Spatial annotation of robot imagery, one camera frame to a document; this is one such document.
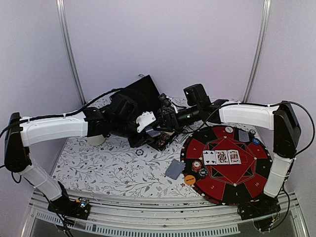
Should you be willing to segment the grey card deck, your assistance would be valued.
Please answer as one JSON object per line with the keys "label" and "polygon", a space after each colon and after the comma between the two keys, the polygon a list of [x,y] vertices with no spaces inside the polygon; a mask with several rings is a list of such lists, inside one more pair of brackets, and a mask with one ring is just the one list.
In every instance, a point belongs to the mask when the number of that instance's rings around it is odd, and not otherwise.
{"label": "grey card deck", "polygon": [[177,180],[179,175],[185,169],[185,166],[186,166],[185,163],[174,159],[171,162],[170,166],[167,168],[165,175],[173,180]]}

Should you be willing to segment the red 5 poker chip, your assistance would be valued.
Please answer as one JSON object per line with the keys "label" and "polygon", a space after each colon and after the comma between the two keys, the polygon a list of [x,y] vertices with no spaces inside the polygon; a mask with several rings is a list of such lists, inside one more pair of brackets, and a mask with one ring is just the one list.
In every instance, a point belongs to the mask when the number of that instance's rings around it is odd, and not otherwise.
{"label": "red 5 poker chip", "polygon": [[195,160],[192,163],[192,171],[193,172],[198,172],[202,168],[202,164],[200,161]]}

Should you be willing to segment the white dealer button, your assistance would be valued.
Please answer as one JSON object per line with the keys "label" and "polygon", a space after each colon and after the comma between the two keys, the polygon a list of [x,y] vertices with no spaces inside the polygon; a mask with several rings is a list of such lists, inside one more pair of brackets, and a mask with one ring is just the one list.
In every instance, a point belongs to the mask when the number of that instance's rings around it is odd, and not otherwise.
{"label": "white dealer button", "polygon": [[230,127],[230,126],[226,126],[226,127],[225,127],[225,131],[226,131],[227,133],[232,133],[232,132],[234,131],[234,129],[233,129],[232,127]]}

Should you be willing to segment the black 100 poker chips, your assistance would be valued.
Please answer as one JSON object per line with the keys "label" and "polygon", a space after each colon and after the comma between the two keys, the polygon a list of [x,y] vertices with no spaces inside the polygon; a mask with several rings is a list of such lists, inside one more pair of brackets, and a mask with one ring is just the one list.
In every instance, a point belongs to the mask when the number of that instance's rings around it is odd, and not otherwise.
{"label": "black 100 poker chips", "polygon": [[206,177],[208,175],[208,171],[205,168],[201,168],[198,173],[201,177]]}

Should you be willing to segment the orange big blind button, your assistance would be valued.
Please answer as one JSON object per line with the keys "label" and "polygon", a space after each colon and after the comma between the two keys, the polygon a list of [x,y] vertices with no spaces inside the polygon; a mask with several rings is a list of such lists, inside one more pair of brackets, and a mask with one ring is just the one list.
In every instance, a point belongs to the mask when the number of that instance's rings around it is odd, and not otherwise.
{"label": "orange big blind button", "polygon": [[195,184],[196,178],[195,178],[195,176],[193,176],[193,175],[186,175],[186,176],[184,177],[184,182],[185,182],[187,185],[191,186],[191,185],[194,185],[194,184]]}

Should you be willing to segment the blue small blind button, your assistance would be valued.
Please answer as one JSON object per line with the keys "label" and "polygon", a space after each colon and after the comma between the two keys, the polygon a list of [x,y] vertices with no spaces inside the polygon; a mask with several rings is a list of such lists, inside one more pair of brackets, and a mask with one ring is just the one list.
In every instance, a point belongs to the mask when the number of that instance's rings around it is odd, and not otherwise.
{"label": "blue small blind button", "polygon": [[259,139],[257,139],[257,138],[253,138],[253,139],[252,139],[252,143],[253,143],[254,145],[260,145],[260,144],[261,144],[261,141],[260,141]]}

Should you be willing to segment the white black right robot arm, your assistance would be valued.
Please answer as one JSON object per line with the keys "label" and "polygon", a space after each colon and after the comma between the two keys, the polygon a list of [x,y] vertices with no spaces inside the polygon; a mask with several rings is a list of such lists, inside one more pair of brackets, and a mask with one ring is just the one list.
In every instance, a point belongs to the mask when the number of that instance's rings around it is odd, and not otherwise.
{"label": "white black right robot arm", "polygon": [[211,101],[201,84],[184,89],[187,107],[160,95],[159,126],[189,132],[180,161],[188,185],[215,204],[235,205],[242,219],[279,214],[301,136],[294,102],[272,105]]}

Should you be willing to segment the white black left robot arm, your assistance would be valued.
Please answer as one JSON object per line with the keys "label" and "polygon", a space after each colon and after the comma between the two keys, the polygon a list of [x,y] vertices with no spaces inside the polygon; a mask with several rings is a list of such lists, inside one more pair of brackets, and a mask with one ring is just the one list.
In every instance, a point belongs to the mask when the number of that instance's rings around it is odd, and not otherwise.
{"label": "white black left robot arm", "polygon": [[1,131],[3,167],[16,183],[27,181],[48,201],[48,209],[60,216],[89,215],[87,202],[73,200],[60,181],[50,175],[65,141],[70,137],[104,139],[111,132],[141,141],[136,119],[154,110],[156,97],[135,88],[117,88],[105,93],[110,103],[96,108],[93,101],[72,112],[35,117],[11,114]]}

